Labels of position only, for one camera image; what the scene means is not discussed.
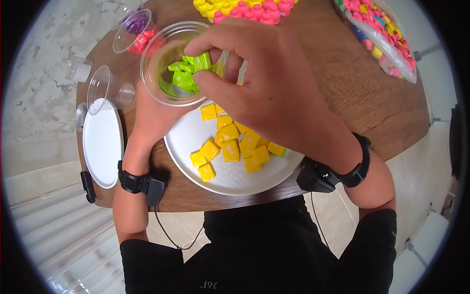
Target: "purple wrapped candy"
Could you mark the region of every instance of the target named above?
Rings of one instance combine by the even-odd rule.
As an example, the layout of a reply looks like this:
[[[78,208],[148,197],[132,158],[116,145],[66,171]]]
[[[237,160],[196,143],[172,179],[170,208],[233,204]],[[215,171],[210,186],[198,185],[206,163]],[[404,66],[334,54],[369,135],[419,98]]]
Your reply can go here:
[[[124,31],[138,36],[145,30],[148,22],[148,15],[130,14],[129,18],[123,23],[122,26]]]
[[[121,20],[121,23],[124,23],[125,20],[132,14],[134,14],[135,12],[139,11],[139,10],[142,10],[144,9],[144,6],[142,5],[139,5],[139,7],[137,7],[136,9],[134,9],[133,11],[131,11],[131,13],[129,13],[128,15],[126,15],[122,20]]]

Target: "black cord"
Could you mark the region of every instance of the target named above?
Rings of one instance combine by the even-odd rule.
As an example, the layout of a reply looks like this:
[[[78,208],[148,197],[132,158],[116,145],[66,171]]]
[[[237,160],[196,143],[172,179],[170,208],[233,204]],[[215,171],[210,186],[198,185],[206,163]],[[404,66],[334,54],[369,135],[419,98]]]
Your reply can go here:
[[[321,235],[323,236],[323,240],[325,240],[326,247],[329,249],[328,242],[326,241],[325,235],[323,234],[323,231],[321,230],[320,223],[318,222],[317,213],[315,212],[315,206],[313,206],[312,192],[310,192],[310,201],[312,202],[313,214],[315,215],[315,220],[317,221],[318,228],[320,229]]]
[[[157,222],[158,222],[158,224],[160,225],[160,227],[162,228],[163,233],[165,233],[165,235],[166,235],[166,237],[168,238],[168,240],[170,240],[170,241],[173,243],[173,245],[176,247],[176,249],[178,249],[178,250],[188,250],[188,249],[190,249],[190,248],[194,245],[194,243],[196,242],[197,237],[199,237],[199,234],[200,234],[201,231],[203,230],[203,227],[201,227],[201,229],[200,229],[199,232],[197,233],[196,238],[194,238],[193,243],[191,243],[191,245],[189,245],[188,248],[183,248],[183,247],[181,247],[181,246],[183,246],[183,244],[181,244],[181,246],[178,245],[178,244],[176,244],[175,242],[173,242],[173,240],[170,238],[170,236],[166,233],[165,229],[164,229],[163,226],[162,226],[162,223],[161,223],[160,220],[158,219],[158,215],[157,215],[157,205],[155,204],[155,206],[154,206],[153,208],[154,208],[154,212],[155,212],[155,217],[157,218]]]

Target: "white plate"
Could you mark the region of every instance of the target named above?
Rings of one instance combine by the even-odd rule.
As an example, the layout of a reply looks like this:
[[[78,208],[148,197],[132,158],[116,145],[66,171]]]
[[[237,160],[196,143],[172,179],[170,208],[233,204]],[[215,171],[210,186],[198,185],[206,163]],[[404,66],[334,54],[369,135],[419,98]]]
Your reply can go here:
[[[202,106],[213,103],[205,102]],[[248,174],[243,159],[239,162],[224,162],[222,151],[211,163],[215,179],[203,182],[193,167],[189,155],[198,151],[207,139],[214,139],[217,132],[217,119],[202,121],[201,111],[196,109],[182,117],[165,136],[165,144],[176,166],[197,185],[209,191],[224,195],[251,195],[261,193],[284,181],[300,164],[304,156],[287,150],[286,157],[271,156],[271,161],[263,164],[263,169]]]
[[[88,114],[83,126],[83,154],[95,182],[105,189],[118,182],[118,161],[124,155],[121,119],[116,110]]]

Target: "black shirt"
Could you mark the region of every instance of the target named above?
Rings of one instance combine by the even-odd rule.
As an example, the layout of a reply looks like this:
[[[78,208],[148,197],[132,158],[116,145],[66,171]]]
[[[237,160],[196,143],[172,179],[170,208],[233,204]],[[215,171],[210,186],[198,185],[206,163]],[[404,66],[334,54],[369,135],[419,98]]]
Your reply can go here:
[[[180,250],[143,240],[124,241],[120,249],[126,292],[388,292],[396,257],[393,210],[375,211],[361,219],[337,259],[322,243],[305,203],[291,208],[291,215],[271,208],[268,215],[244,209],[243,220],[231,216],[228,222],[219,219],[226,216],[224,211],[215,217],[205,213],[211,243],[186,263]]]

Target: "round wooden table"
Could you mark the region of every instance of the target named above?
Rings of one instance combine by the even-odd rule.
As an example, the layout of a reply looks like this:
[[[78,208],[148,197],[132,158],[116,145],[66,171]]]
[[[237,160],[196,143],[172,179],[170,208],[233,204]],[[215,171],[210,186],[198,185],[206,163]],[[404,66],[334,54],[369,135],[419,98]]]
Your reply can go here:
[[[209,23],[189,0],[149,0],[145,7],[159,29],[186,20]],[[291,15],[279,26],[292,30],[307,55],[317,77],[320,91],[333,111],[350,130],[368,137],[384,160],[403,152],[423,138],[429,127],[428,110],[421,79],[416,84],[387,75],[364,50],[336,12],[333,1],[301,0]],[[93,71],[85,83],[79,83],[77,106],[86,101],[86,91],[94,71],[106,64],[111,72],[137,86],[140,60],[137,54],[115,54],[110,31],[86,57],[94,61]],[[132,133],[135,105],[119,111],[125,140]],[[82,133],[77,133],[78,151],[83,170]],[[278,186],[257,195],[226,196],[209,192],[191,182],[173,163],[163,140],[152,151],[153,168],[170,172],[168,189],[159,211],[210,211],[243,207],[284,199],[304,193],[296,184],[297,169]],[[103,189],[94,183],[96,205],[112,207],[115,188]]]

